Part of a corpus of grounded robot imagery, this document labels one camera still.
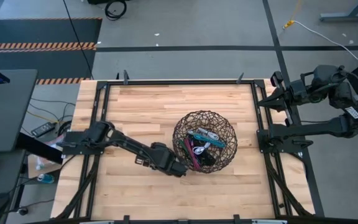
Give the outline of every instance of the floor mat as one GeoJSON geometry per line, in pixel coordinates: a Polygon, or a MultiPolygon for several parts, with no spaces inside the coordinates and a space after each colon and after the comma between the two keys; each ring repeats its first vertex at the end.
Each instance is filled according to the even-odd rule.
{"type": "Polygon", "coordinates": [[[68,19],[0,20],[0,70],[37,69],[39,85],[78,83],[90,78],[81,47],[92,69],[101,21],[73,19],[81,41],[78,43],[68,19]]]}

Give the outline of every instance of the woven wire bowl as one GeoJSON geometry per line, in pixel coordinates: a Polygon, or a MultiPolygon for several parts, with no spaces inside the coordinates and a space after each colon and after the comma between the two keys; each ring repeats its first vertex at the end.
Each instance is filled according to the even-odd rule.
{"type": "Polygon", "coordinates": [[[189,169],[205,174],[221,170],[229,165],[237,152],[237,138],[234,128],[226,118],[212,111],[195,111],[187,114],[175,126],[172,141],[173,150],[179,160],[186,164],[189,169]],[[201,166],[201,169],[196,170],[190,156],[182,148],[180,140],[184,141],[188,137],[187,131],[196,131],[198,128],[216,133],[219,136],[219,141],[224,142],[226,147],[219,148],[211,145],[207,152],[215,158],[215,164],[201,166]]]}

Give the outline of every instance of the concrete floor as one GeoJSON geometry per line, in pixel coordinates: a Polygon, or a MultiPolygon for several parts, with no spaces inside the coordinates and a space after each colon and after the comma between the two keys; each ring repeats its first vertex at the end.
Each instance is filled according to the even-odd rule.
{"type": "MultiPolygon", "coordinates": [[[[282,31],[290,18],[296,0],[269,0],[273,20],[282,46],[332,45],[294,25],[282,31]]],[[[304,0],[296,20],[342,44],[358,45],[358,23],[320,23],[320,13],[343,12],[357,0],[304,0]]],[[[104,17],[103,4],[67,0],[72,17],[104,17]]],[[[184,45],[268,45],[272,38],[260,0],[133,0],[127,2],[127,14],[112,22],[103,19],[98,47],[155,47],[184,45]]],[[[66,17],[62,0],[5,0],[0,19],[31,17],[66,17]]],[[[291,80],[300,73],[312,71],[319,64],[345,65],[348,70],[358,61],[345,51],[284,52],[291,80]]],[[[279,70],[274,51],[171,51],[171,52],[98,52],[93,75],[95,79],[114,79],[126,69],[135,78],[270,78],[279,70]]],[[[75,102],[78,85],[36,86],[34,97],[44,100],[75,102]]],[[[61,116],[64,105],[39,103],[61,116]]],[[[324,101],[299,107],[304,120],[325,120],[340,113],[324,101]],[[324,113],[315,113],[316,109],[324,113]]],[[[44,121],[27,116],[24,127],[36,128],[44,121]]],[[[311,160],[324,213],[327,217],[358,218],[358,136],[339,139],[331,136],[310,138],[311,160]]],[[[22,204],[53,198],[56,185],[27,186],[22,204]]],[[[11,214],[8,223],[46,220],[52,203],[37,205],[27,216],[11,214]]]]}

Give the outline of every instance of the wire basket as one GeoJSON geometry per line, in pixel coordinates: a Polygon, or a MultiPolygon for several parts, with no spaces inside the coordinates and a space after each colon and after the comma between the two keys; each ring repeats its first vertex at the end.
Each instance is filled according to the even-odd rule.
{"type": "Polygon", "coordinates": [[[212,111],[195,111],[187,114],[175,126],[172,141],[173,150],[179,160],[186,164],[189,169],[205,174],[221,170],[229,165],[237,152],[237,138],[234,128],[226,118],[212,111]],[[207,158],[210,159],[209,161],[214,161],[213,164],[212,162],[204,162],[203,158],[197,157],[196,154],[191,155],[190,153],[193,151],[190,151],[186,144],[183,145],[187,141],[186,139],[193,141],[194,147],[205,145],[206,141],[197,140],[188,133],[189,130],[197,131],[198,128],[217,134],[218,140],[225,145],[224,147],[217,147],[211,144],[210,147],[205,149],[207,158]]]}

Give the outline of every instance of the butcher block table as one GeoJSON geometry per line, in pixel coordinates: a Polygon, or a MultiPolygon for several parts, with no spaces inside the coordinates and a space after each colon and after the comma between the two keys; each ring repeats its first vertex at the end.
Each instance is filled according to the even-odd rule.
{"type": "MultiPolygon", "coordinates": [[[[81,82],[72,131],[89,128],[96,84],[81,82]]],[[[274,87],[268,80],[265,85],[270,95],[274,87]]],[[[177,178],[135,164],[135,155],[124,149],[107,147],[100,158],[92,220],[122,220],[124,215],[130,215],[131,220],[232,219],[234,214],[274,218],[250,85],[112,86],[106,120],[146,145],[164,142],[172,148],[176,123],[198,110],[219,113],[235,129],[238,147],[232,162],[211,174],[189,170],[186,176],[177,178]]],[[[285,113],[271,113],[274,123],[284,121],[285,113]]],[[[288,188],[307,211],[314,213],[302,162],[285,153],[281,158],[288,188]]],[[[61,213],[77,191],[82,163],[83,156],[78,155],[61,171],[51,217],[61,213]]],[[[277,185],[276,189],[282,203],[281,190],[277,185]]],[[[83,197],[81,216],[85,216],[87,201],[88,192],[83,197]]]]}

